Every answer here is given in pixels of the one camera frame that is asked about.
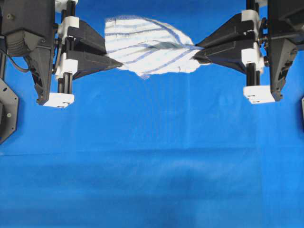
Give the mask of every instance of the screw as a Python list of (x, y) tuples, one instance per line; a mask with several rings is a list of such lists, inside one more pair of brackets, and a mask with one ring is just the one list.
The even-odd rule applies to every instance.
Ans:
[(264, 35), (262, 36), (262, 41), (263, 41), (263, 43), (266, 42), (267, 40), (268, 40), (268, 35), (267, 35), (267, 34), (264, 34)]
[(268, 20), (265, 21), (265, 24), (263, 26), (263, 29), (267, 29), (268, 28)]
[(7, 18), (8, 20), (14, 20), (15, 16), (9, 13), (9, 14), (6, 16), (6, 18)]
[(268, 58), (268, 56), (264, 57), (264, 64), (265, 64), (266, 67), (269, 67), (269, 58)]
[(268, 51), (268, 47), (269, 47), (269, 43), (266, 41), (265, 44), (264, 44), (265, 51)]
[(293, 49), (292, 51), (291, 51), (291, 54), (297, 54), (298, 53), (298, 49)]

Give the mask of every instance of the white towel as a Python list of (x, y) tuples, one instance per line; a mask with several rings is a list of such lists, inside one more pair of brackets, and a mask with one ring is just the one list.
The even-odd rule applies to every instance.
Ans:
[(191, 73), (200, 67), (193, 56), (202, 50), (173, 26), (137, 16), (109, 18), (105, 23), (107, 55), (122, 70), (147, 79), (152, 74)]

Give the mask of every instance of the white mounting block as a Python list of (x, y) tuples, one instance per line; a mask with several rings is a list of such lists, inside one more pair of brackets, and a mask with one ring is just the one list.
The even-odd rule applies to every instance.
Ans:
[(63, 78), (64, 73), (76, 74), (78, 71), (78, 61), (67, 59), (67, 54), (63, 53), (60, 57), (60, 62), (55, 73), (56, 79)]
[(262, 56), (261, 49), (257, 43), (253, 44), (254, 48), (248, 48), (242, 50), (242, 62), (246, 66), (249, 63), (256, 64), (256, 71), (264, 73), (264, 57)]
[(248, 21), (252, 20), (254, 23), (254, 32), (256, 34), (256, 37), (258, 37), (258, 30), (260, 28), (260, 16), (259, 14), (254, 10), (243, 10), (242, 11), (242, 21)]
[(66, 108), (75, 100), (73, 94), (49, 93), (48, 101), (43, 105), (54, 108)]
[(79, 28), (79, 18), (73, 16), (66, 17), (58, 26), (58, 36), (62, 39), (62, 44), (65, 44), (68, 27)]
[(244, 87), (244, 96), (254, 105), (275, 102), (269, 85)]
[(67, 0), (55, 0), (55, 10), (57, 13), (61, 13), (61, 11), (66, 10), (67, 9)]

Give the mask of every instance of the blue stripe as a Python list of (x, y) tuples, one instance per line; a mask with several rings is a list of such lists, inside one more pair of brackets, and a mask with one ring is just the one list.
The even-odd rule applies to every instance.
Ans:
[(132, 46), (129, 46), (129, 47), (125, 47), (125, 48), (120, 48), (120, 49), (115, 49), (115, 50), (109, 50), (109, 51), (106, 51), (108, 54), (110, 53), (114, 53), (116, 51), (121, 51), (121, 50), (124, 50), (124, 49), (129, 49), (129, 48), (141, 48), (141, 47), (144, 47), (144, 48), (153, 48), (154, 46), (152, 45), (148, 45), (148, 44), (138, 44), (138, 45), (132, 45)]
[(132, 34), (139, 34), (143, 32), (153, 32), (153, 31), (164, 31), (162, 28), (154, 28), (154, 29), (148, 29), (148, 30), (142, 30), (142, 31), (137, 31), (137, 32), (111, 32), (111, 33), (105, 33), (104, 36), (109, 37), (109, 36), (117, 36), (117, 35), (132, 35)]
[(184, 48), (190, 49), (190, 50), (202, 50), (202, 47), (194, 46), (194, 45), (183, 45)]
[[(165, 38), (171, 38), (172, 39), (172, 36), (163, 36), (163, 37), (157, 37), (157, 39), (165, 39)], [(127, 40), (131, 40), (131, 41), (135, 41), (135, 40), (143, 40), (143, 38), (142, 37), (139, 37), (139, 38), (137, 38), (137, 37), (124, 37), (124, 38), (121, 38), (121, 39), (113, 39), (113, 40), (106, 40), (105, 42), (106, 43), (119, 43), (120, 41), (124, 41), (124, 42), (126, 42)]]
[(185, 55), (189, 54), (189, 53), (192, 52), (192, 51), (193, 51), (193, 50), (187, 50), (187, 51), (181, 53), (179, 56), (175, 57), (173, 60), (169, 61), (168, 63), (166, 63), (166, 64), (164, 64), (164, 65), (162, 65), (162, 66), (160, 66), (160, 67), (158, 67), (158, 68), (156, 68), (156, 69), (154, 69), (154, 70), (146, 71), (146, 72), (144, 72), (144, 74), (151, 74), (151, 73), (154, 72), (154, 71), (158, 71), (158, 70), (160, 70), (160, 69), (162, 69), (162, 68), (165, 68), (165, 67), (167, 67), (168, 65), (170, 65), (170, 64), (176, 62), (177, 60), (183, 58)]
[(162, 29), (166, 30), (167, 32), (169, 32), (175, 39), (176, 41), (183, 46), (182, 42), (181, 42), (181, 39), (179, 37), (179, 35), (177, 35), (172, 29), (156, 22), (156, 21), (153, 21), (153, 20), (150, 20), (148, 18), (142, 18), (142, 17), (138, 17), (138, 16), (118, 16), (118, 17), (114, 17), (114, 18), (107, 18), (106, 19), (106, 22), (111, 22), (111, 21), (115, 21), (115, 20), (133, 20), (133, 19), (142, 19), (142, 20), (145, 20), (145, 21), (148, 21), (148, 22), (151, 22), (153, 23), (154, 25), (157, 25), (159, 27), (161, 27)]
[(117, 17), (107, 18), (105, 19), (105, 22), (111, 22), (115, 20), (134, 20), (134, 19), (144, 19), (143, 17), (134, 16), (134, 15), (121, 15)]
[(111, 29), (111, 28), (133, 28), (133, 29), (136, 29), (138, 27), (144, 27), (144, 26), (147, 26), (147, 25), (150, 25), (150, 23), (142, 23), (142, 24), (137, 24), (137, 25), (112, 25), (112, 26), (109, 26), (109, 27), (105, 27), (105, 29)]
[(149, 51), (149, 52), (147, 52), (146, 54), (144, 54), (144, 55), (142, 55), (142, 56), (139, 56), (137, 59), (132, 60), (132, 61), (129, 61), (129, 62), (125, 62), (125, 63), (123, 63), (123, 64), (136, 63), (137, 61), (139, 61), (139, 60), (141, 60), (141, 59), (143, 59), (143, 58), (146, 58), (147, 56), (153, 54), (153, 53), (156, 52), (156, 51), (158, 51), (158, 50)]

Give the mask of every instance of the blue backdrop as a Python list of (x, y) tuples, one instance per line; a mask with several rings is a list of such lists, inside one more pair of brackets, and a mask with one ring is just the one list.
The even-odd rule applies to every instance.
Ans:
[[(198, 43), (244, 8), (80, 0), (76, 14), (101, 34), (107, 17), (148, 17)], [(86, 76), (65, 110), (37, 106), (31, 75), (8, 63), (20, 107), (0, 146), (0, 227), (302, 228), (303, 57), (276, 104), (251, 105), (245, 76), (211, 65), (146, 81), (117, 69)]]

